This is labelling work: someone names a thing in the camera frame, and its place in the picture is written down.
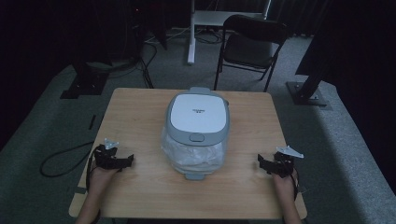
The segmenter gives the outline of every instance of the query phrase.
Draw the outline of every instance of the stand base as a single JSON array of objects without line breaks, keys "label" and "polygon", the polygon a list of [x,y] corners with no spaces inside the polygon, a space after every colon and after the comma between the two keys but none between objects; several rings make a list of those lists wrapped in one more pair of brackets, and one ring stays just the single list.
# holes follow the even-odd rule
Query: stand base
[{"label": "stand base", "polygon": [[299,97],[297,94],[301,87],[304,85],[303,82],[286,82],[286,85],[288,86],[290,95],[296,105],[317,105],[320,107],[320,109],[323,110],[332,109],[329,102],[323,99],[323,96],[321,95],[319,90],[316,90],[309,99],[305,99]]},{"label": "stand base", "polygon": [[78,76],[76,76],[69,90],[62,93],[61,99],[77,99],[80,95],[101,95],[108,76],[109,74],[95,75],[91,84],[85,86],[80,85]]}]

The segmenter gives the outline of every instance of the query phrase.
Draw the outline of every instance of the desk leg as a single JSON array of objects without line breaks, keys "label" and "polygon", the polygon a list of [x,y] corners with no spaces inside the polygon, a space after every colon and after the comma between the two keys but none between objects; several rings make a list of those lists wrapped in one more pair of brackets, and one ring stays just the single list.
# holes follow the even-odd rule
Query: desk leg
[{"label": "desk leg", "polygon": [[189,59],[187,60],[188,64],[194,64],[194,56],[195,56],[195,1],[191,0],[191,20],[190,20],[190,47],[189,47]]}]

